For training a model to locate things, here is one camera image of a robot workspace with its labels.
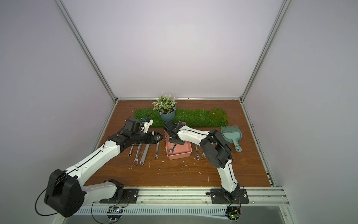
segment wooden table surface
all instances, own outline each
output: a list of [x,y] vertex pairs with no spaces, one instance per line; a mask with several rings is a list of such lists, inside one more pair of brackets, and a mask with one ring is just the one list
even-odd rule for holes
[[[221,107],[228,115],[229,125],[237,125],[242,132],[239,144],[242,152],[237,152],[233,144],[232,167],[235,177],[245,187],[270,187],[266,171],[257,151],[249,125],[238,100],[179,100],[178,108],[185,109],[215,109]],[[151,108],[152,101],[119,101],[105,131],[102,144],[108,136],[119,131],[125,120],[139,108]],[[200,130],[216,128],[197,128]],[[162,128],[150,128],[164,134]],[[142,145],[139,162],[145,144]],[[115,179],[127,187],[220,187],[221,180],[217,169],[207,159],[202,158],[202,149],[198,147],[200,160],[196,159],[195,145],[192,144],[189,157],[170,160],[166,155],[165,142],[159,143],[158,160],[155,160],[156,144],[151,145],[143,166],[133,166],[137,146],[129,157],[130,148],[114,157],[94,173],[86,185],[103,183],[108,179]]]

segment white wall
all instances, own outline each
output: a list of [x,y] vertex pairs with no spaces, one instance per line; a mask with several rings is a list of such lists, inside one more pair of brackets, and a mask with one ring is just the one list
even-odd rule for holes
[[53,1],[1,1],[0,30],[0,222],[47,224],[37,196],[90,154],[112,101]]
[[357,223],[358,1],[293,1],[245,101],[301,224]]
[[64,0],[117,97],[241,96],[282,2]]

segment vented metal panel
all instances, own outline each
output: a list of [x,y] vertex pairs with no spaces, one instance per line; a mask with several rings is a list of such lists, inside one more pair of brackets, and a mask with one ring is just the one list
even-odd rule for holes
[[[93,215],[222,215],[226,214],[226,206],[128,206],[122,212],[109,209],[109,206],[93,206]],[[75,215],[91,214],[91,206],[83,206]]]

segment artificial grass mat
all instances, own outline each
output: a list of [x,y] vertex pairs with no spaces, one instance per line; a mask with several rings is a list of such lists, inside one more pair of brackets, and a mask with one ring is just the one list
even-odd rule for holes
[[[165,122],[161,119],[158,111],[153,108],[137,109],[134,118],[147,118],[153,120],[151,127],[162,128]],[[189,127],[221,127],[229,124],[226,112],[221,108],[215,110],[190,110],[177,108],[175,111],[174,123],[178,121],[186,122]]]

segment cable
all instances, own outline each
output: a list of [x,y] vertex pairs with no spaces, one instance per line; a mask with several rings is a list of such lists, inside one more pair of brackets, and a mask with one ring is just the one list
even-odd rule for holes
[[228,217],[229,218],[229,207],[230,207],[230,205],[232,205],[234,202],[236,202],[237,200],[239,200],[239,208],[240,208],[240,216],[241,216],[241,202],[240,202],[240,197],[243,195],[243,193],[244,193],[244,190],[245,190],[245,187],[244,187],[244,185],[243,184],[241,184],[242,185],[242,188],[243,188],[243,191],[242,191],[242,193],[241,193],[241,195],[238,197],[238,199],[236,199],[236,200],[234,200],[233,202],[231,202],[231,204],[229,204],[229,206],[226,208],[226,217]]
[[141,113],[141,112],[147,112],[147,111],[152,111],[152,110],[144,110],[144,111],[140,111],[140,112],[136,112],[136,113],[134,113],[134,114],[132,114],[131,116],[133,116],[133,115],[135,115],[135,114],[138,114],[138,113]]
[[169,135],[167,134],[167,135],[165,136],[165,138],[164,138],[164,141],[165,141],[165,142],[169,142],[169,139],[168,139],[168,141],[166,140],[166,137],[167,137],[167,136],[169,136]]
[[[128,203],[127,203],[126,206],[121,207],[121,208],[125,208],[125,207],[127,207],[127,206],[129,205],[129,196],[128,196],[128,195],[126,195],[126,196],[128,197]],[[98,221],[95,219],[95,217],[93,216],[93,212],[92,212],[92,208],[93,208],[93,204],[94,204],[94,203],[95,203],[95,202],[93,202],[93,203],[92,203],[92,206],[91,206],[91,216],[92,216],[92,218],[93,218],[96,222],[98,222]]]
[[242,190],[242,193],[241,193],[241,195],[240,195],[235,201],[240,200],[240,197],[244,194],[245,187],[244,187],[243,184],[241,184],[241,185],[242,185],[242,189],[243,189],[243,190]]
[[40,214],[40,213],[37,211],[37,207],[36,207],[37,201],[39,200],[40,196],[45,192],[45,190],[47,190],[51,185],[53,185],[53,184],[56,183],[57,181],[63,180],[63,179],[66,177],[67,174],[69,174],[69,173],[71,173],[71,172],[73,172],[73,171],[75,171],[75,170],[76,170],[76,169],[74,169],[74,170],[72,170],[72,171],[66,173],[63,177],[61,177],[61,178],[55,180],[53,183],[49,184],[49,185],[40,193],[40,195],[37,197],[37,199],[36,199],[36,201],[35,201],[35,211],[36,211],[36,213],[37,213],[38,215],[41,215],[41,216],[50,216],[50,215],[55,215],[55,214],[58,213],[58,212],[56,212],[56,213],[48,214],[48,215]]
[[[100,153],[100,152],[102,152],[102,150],[99,150],[99,151],[98,151],[94,156],[92,156],[89,160],[87,160],[86,162],[84,162],[83,164],[81,164],[80,166],[78,166],[77,169],[80,168],[81,166],[83,166],[84,164],[86,164],[86,163],[87,163],[88,161],[90,161],[91,159],[93,159],[93,157],[95,157],[96,155],[98,155],[98,153]],[[49,184],[49,185],[40,193],[40,195],[37,197],[37,199],[36,199],[36,201],[35,201],[35,211],[36,211],[36,213],[37,213],[38,215],[41,215],[41,216],[50,216],[50,215],[55,215],[55,214],[58,213],[58,212],[56,212],[56,213],[48,214],[48,215],[40,214],[40,213],[37,211],[37,207],[36,207],[37,201],[39,200],[40,196],[45,192],[45,190],[47,190],[51,185],[53,185],[53,184],[56,183],[57,181],[63,180],[63,179],[66,177],[67,174],[70,174],[71,172],[73,172],[73,171],[75,171],[75,170],[77,170],[77,169],[74,169],[74,170],[72,170],[72,171],[66,173],[63,177],[61,177],[61,178],[55,180],[53,183]]]
[[[151,112],[151,113],[149,114],[149,116],[152,115],[155,111],[156,111],[156,110],[153,110],[153,112]],[[148,117],[149,117],[149,116],[148,116]],[[147,117],[146,119],[148,119],[148,117]]]
[[223,149],[227,152],[227,154],[230,155],[230,159],[232,160],[232,155],[231,155],[231,153],[229,153],[224,147],[222,147],[222,145],[220,145],[220,144],[217,144],[217,145],[219,145],[221,148],[223,148]]
[[[128,203],[127,203],[127,205],[126,205],[126,206],[121,207],[121,209],[123,209],[123,208],[125,208],[125,207],[127,207],[127,206],[129,205],[129,196],[128,196],[128,195],[126,195],[126,196],[127,196],[127,198],[128,198]],[[120,200],[120,202],[119,202],[119,203],[117,203],[117,204],[115,204],[115,205],[113,205],[113,206],[111,206],[111,207],[114,207],[114,206],[116,206],[116,205],[120,204],[120,203],[123,201],[123,199],[124,199],[124,195],[123,195],[123,198]]]
[[195,131],[193,131],[193,130],[186,130],[186,129],[183,129],[183,130],[179,130],[179,131],[190,131],[190,132],[194,132],[194,133],[197,133],[197,134],[201,134],[201,135],[206,135],[206,136],[208,136],[207,134],[203,134],[203,133],[195,132]]
[[105,148],[106,141],[108,141],[109,138],[110,138],[110,136],[108,136],[108,137],[106,138],[105,142],[103,143],[102,148]]

